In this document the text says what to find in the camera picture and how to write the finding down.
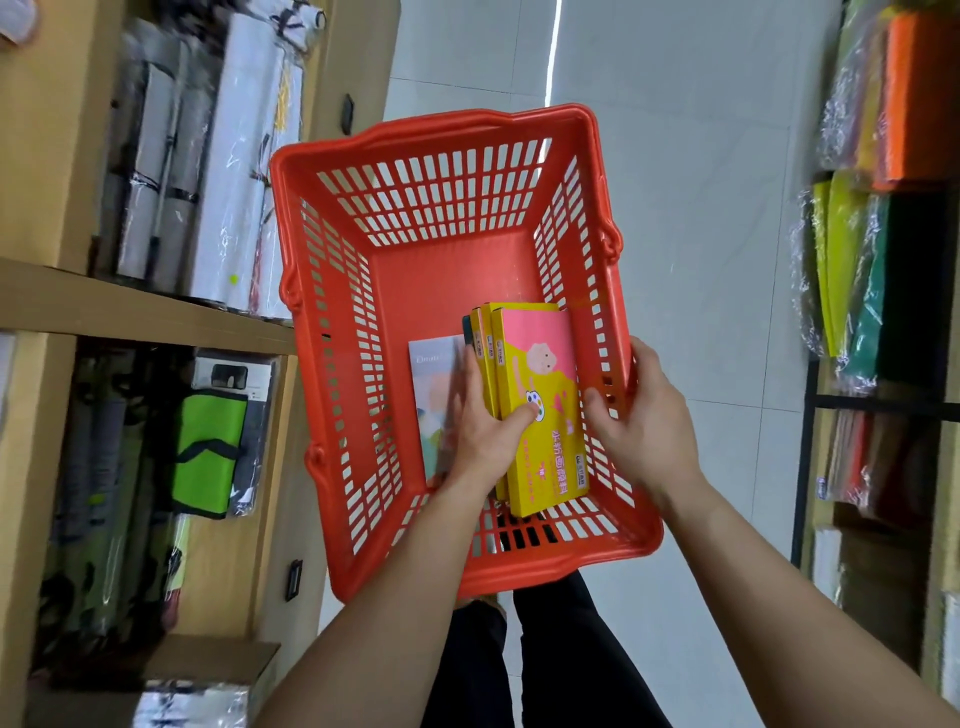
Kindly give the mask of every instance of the leg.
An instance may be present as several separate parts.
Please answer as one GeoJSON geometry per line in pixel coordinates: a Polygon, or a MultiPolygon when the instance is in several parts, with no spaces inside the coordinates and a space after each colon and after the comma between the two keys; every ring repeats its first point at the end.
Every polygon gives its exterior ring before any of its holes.
{"type": "Polygon", "coordinates": [[[669,728],[578,571],[514,592],[523,625],[523,725],[669,728]]]}
{"type": "Polygon", "coordinates": [[[491,605],[454,611],[421,728],[513,728],[506,639],[507,621],[491,605]]]}

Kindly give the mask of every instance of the tile floor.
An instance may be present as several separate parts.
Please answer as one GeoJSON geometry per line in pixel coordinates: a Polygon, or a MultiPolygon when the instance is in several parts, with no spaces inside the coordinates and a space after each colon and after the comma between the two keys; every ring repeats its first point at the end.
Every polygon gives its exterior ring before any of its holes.
{"type": "MultiPolygon", "coordinates": [[[[787,555],[805,372],[788,237],[840,4],[403,0],[386,109],[594,109],[631,330],[687,395],[708,477],[787,555]]],[[[760,724],[669,536],[584,576],[676,728],[760,724]]],[[[327,588],[322,624],[337,606],[327,588]]]]}

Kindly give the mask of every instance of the plastic basket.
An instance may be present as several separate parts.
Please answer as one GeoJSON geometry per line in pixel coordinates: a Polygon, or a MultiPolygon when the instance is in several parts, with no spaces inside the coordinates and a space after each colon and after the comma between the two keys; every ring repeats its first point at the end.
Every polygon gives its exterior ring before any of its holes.
{"type": "MultiPolygon", "coordinates": [[[[627,411],[632,357],[596,119],[463,111],[298,144],[272,161],[333,593],[350,600],[429,498],[408,342],[487,301],[571,312],[581,387],[627,411]]],[[[587,434],[590,492],[518,520],[488,501],[460,596],[657,549],[663,525],[587,434]]]]}

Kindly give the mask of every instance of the forearm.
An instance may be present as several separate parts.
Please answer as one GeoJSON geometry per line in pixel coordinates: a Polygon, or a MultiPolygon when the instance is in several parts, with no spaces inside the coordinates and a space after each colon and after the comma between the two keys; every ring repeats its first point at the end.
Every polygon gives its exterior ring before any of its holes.
{"type": "Polygon", "coordinates": [[[310,646],[258,725],[420,725],[482,500],[448,481],[310,646]]]}
{"type": "Polygon", "coordinates": [[[661,506],[766,725],[960,724],[705,481],[661,506]]]}

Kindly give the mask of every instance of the green pencil roll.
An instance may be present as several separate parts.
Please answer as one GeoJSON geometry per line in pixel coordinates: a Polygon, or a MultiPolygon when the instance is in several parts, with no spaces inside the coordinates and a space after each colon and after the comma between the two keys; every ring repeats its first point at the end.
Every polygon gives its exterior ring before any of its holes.
{"type": "Polygon", "coordinates": [[[246,414],[245,395],[203,390],[183,401],[174,469],[176,511],[226,517],[246,414]]]}

